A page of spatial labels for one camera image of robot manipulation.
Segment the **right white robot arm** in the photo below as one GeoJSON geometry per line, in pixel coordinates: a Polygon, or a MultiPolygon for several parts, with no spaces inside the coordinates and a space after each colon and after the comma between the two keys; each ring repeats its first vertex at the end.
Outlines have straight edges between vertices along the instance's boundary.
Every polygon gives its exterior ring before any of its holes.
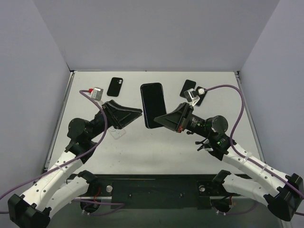
{"type": "Polygon", "coordinates": [[[154,120],[177,133],[187,130],[204,137],[205,140],[195,143],[200,149],[249,177],[244,179],[221,170],[212,182],[215,193],[245,196],[267,206],[277,218],[291,221],[304,199],[303,179],[295,173],[288,175],[278,171],[243,149],[226,135],[228,122],[225,117],[217,115],[204,120],[192,112],[193,106],[182,103],[173,112],[154,120]]]}

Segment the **black phone clear case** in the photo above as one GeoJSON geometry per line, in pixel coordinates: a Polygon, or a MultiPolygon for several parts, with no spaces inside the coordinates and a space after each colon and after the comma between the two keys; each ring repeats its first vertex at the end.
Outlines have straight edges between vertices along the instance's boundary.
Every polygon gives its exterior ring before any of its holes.
{"type": "Polygon", "coordinates": [[[203,88],[203,87],[201,87],[201,86],[198,86],[197,88],[196,88],[196,91],[197,92],[199,92],[199,91],[203,91],[203,93],[200,93],[199,94],[199,101],[195,104],[196,106],[200,106],[201,105],[201,103],[202,103],[202,101],[204,100],[204,98],[205,98],[205,96],[206,96],[206,94],[207,94],[207,91],[206,91],[206,89],[205,88],[203,88]]]}

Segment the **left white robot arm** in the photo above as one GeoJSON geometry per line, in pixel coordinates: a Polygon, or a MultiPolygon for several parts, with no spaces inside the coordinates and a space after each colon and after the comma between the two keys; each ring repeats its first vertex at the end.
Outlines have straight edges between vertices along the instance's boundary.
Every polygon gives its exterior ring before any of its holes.
{"type": "Polygon", "coordinates": [[[105,102],[91,121],[75,118],[68,125],[68,146],[51,169],[21,195],[8,200],[9,218],[20,228],[45,228],[51,218],[74,198],[94,195],[100,187],[98,178],[89,171],[81,171],[67,185],[63,182],[84,165],[93,155],[98,142],[108,128],[123,129],[142,115],[142,110],[124,107],[114,100],[105,102]]]}

